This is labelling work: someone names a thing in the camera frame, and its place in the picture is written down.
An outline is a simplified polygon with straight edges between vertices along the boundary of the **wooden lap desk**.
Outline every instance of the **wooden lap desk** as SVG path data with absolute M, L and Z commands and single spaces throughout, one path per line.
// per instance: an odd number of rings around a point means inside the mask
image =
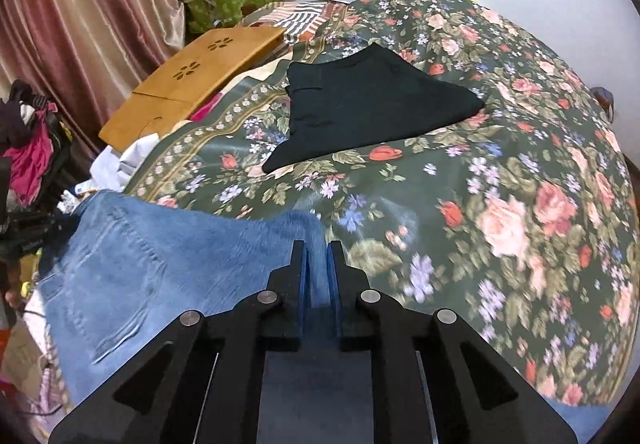
M 145 135 L 168 134 L 234 76 L 282 42 L 281 27 L 213 29 L 175 54 L 111 116 L 100 138 L 123 153 Z

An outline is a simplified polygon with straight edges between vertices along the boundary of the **blue jeans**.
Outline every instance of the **blue jeans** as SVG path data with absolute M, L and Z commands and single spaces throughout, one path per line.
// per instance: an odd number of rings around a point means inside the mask
M 305 240 L 313 334 L 297 354 L 267 355 L 258 442 L 373 441 L 368 354 L 341 354 L 322 328 L 331 319 L 326 243 L 313 215 L 231 220 L 99 192 L 73 218 L 79 225 L 71 238 L 43 255 L 39 287 L 74 403 L 181 312 L 219 313 L 263 289 L 269 273 L 289 263 L 293 241 Z M 629 375 L 639 358 L 636 345 Z M 580 444 L 613 408 L 551 404 Z
M 45 249 L 39 287 L 75 404 L 181 312 L 216 314 L 264 289 L 294 240 L 309 251 L 312 302 L 328 303 L 324 231 L 308 213 L 234 220 L 101 191 L 74 217 L 71 238 Z

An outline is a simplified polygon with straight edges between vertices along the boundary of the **green box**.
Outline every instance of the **green box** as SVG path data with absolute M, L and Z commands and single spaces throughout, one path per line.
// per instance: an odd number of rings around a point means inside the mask
M 213 28 L 235 26 L 246 15 L 279 0 L 181 0 L 187 6 L 187 28 L 202 34 Z

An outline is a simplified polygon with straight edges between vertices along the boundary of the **green floral blanket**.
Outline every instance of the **green floral blanket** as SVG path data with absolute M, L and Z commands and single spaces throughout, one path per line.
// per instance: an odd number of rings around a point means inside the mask
M 127 191 L 236 218 L 314 212 L 372 287 L 414 310 L 456 310 L 542 395 L 609 402 L 640 275 L 628 172 L 598 104 L 552 50 L 468 0 L 356 0 L 293 59 L 323 63 L 372 42 L 486 107 L 265 175 L 289 129 L 283 59 L 163 140 Z

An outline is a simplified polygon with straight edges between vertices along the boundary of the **metal screw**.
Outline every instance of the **metal screw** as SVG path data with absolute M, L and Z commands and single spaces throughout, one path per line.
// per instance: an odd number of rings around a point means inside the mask
M 438 311 L 438 319 L 447 325 L 451 325 L 452 323 L 455 323 L 458 316 L 456 316 L 456 313 L 453 312 L 453 310 L 442 309 Z
M 377 290 L 367 289 L 360 294 L 362 301 L 366 303 L 377 303 L 380 301 L 380 293 Z
M 198 321 L 200 321 L 200 314 L 195 310 L 187 310 L 187 312 L 180 314 L 180 323 L 186 327 L 195 325 Z
M 278 295 L 274 293 L 273 290 L 263 290 L 260 294 L 258 294 L 258 301 L 260 303 L 264 303 L 265 305 L 273 303 L 277 299 Z

